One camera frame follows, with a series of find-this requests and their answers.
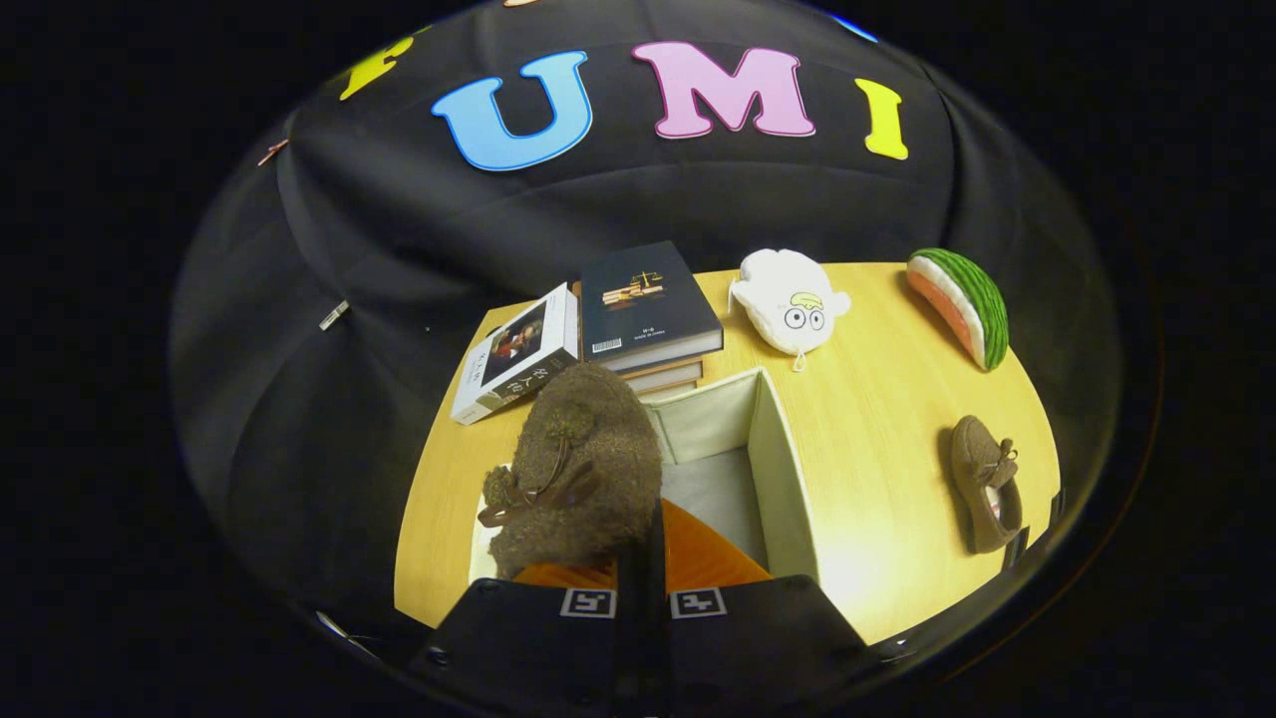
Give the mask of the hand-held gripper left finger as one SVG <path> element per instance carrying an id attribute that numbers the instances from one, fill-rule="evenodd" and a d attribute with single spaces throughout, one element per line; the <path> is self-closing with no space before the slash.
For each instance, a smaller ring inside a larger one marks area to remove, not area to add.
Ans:
<path id="1" fill-rule="evenodd" d="M 641 539 L 621 548 L 615 589 L 471 583 L 410 676 L 464 717 L 630 714 L 643 548 Z"/>

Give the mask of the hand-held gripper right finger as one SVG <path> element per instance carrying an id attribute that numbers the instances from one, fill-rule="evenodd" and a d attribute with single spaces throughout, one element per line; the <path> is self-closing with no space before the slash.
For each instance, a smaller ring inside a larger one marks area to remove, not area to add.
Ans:
<path id="1" fill-rule="evenodd" d="M 648 636 L 666 717 L 823 717 L 880 661 L 810 575 L 772 575 L 662 500 Z"/>

